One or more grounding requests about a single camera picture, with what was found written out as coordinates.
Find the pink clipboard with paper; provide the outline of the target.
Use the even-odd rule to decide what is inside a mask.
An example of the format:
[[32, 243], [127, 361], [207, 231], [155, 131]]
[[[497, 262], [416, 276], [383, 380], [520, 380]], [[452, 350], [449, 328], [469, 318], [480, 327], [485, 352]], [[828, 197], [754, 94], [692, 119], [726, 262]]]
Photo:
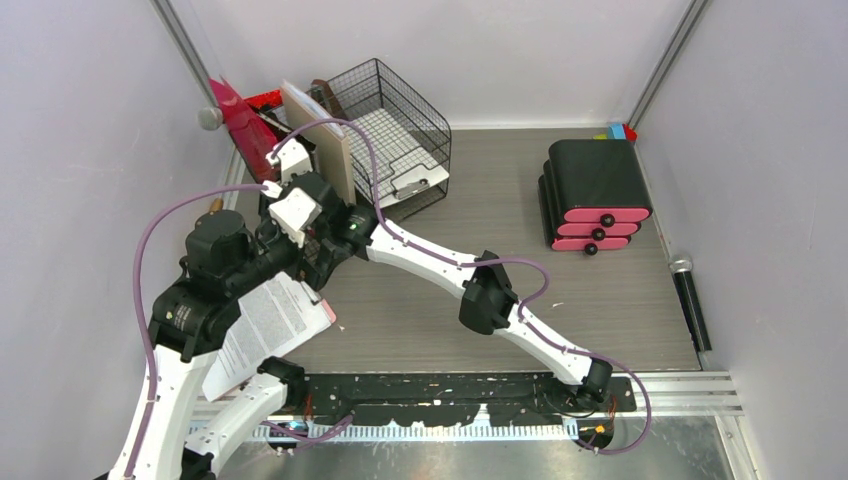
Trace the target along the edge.
[[256, 374], [269, 357], [283, 357], [336, 321], [329, 303], [303, 282], [280, 273], [239, 299], [241, 316], [202, 384], [216, 401]]

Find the beige folder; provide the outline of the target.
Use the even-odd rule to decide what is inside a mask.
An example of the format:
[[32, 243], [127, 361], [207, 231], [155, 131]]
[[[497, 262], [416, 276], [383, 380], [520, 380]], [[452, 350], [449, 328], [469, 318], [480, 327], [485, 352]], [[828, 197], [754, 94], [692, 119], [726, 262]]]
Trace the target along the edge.
[[[328, 119], [330, 114], [305, 91], [288, 81], [281, 84], [283, 108], [291, 127], [301, 127], [319, 119]], [[350, 141], [341, 125], [324, 123], [300, 133], [315, 149], [317, 171], [331, 184], [338, 196], [347, 204], [356, 202], [353, 180]]]

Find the red notebook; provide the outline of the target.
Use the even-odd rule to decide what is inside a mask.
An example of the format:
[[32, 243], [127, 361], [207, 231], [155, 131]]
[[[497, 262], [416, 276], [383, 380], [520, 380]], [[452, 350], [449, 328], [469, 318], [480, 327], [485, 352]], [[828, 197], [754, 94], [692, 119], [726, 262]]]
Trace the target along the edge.
[[276, 135], [248, 102], [224, 79], [208, 79], [234, 144], [257, 183], [277, 181], [279, 171], [266, 159], [278, 143]]

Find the black pink drawer cabinet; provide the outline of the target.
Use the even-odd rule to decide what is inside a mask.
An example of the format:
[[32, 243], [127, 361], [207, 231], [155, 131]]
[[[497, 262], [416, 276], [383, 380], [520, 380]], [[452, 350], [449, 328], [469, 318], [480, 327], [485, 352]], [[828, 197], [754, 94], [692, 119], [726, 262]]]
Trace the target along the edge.
[[627, 247], [653, 213], [627, 140], [552, 143], [537, 180], [543, 235], [553, 251], [593, 256]]

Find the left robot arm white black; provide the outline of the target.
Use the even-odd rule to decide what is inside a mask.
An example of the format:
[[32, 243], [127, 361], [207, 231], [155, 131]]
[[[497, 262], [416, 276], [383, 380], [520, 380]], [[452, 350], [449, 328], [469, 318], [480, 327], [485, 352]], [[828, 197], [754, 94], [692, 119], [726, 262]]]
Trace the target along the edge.
[[186, 239], [181, 276], [160, 294], [144, 333], [153, 370], [130, 431], [106, 479], [216, 479], [271, 414], [298, 412], [309, 383], [303, 367], [268, 356], [240, 394], [205, 427], [189, 423], [207, 373], [241, 315], [239, 301], [285, 273], [300, 248], [268, 222], [250, 233], [234, 211], [201, 216]]

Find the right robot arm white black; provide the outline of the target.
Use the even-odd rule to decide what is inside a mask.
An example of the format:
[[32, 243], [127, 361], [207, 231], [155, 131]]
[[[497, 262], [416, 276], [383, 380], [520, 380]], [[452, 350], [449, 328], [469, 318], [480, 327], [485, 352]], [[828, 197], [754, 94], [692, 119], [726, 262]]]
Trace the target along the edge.
[[294, 269], [295, 279], [311, 289], [322, 290], [352, 257], [393, 266], [457, 298], [458, 320], [465, 328], [502, 337], [526, 351], [571, 387], [580, 408], [596, 410], [610, 398], [610, 361], [579, 349], [530, 311], [528, 300], [512, 288], [505, 269], [510, 259], [491, 251], [464, 254], [418, 237], [388, 220], [380, 208], [346, 203], [315, 172], [294, 176], [270, 208], [298, 245], [308, 239], [317, 243], [317, 253], [304, 254]]

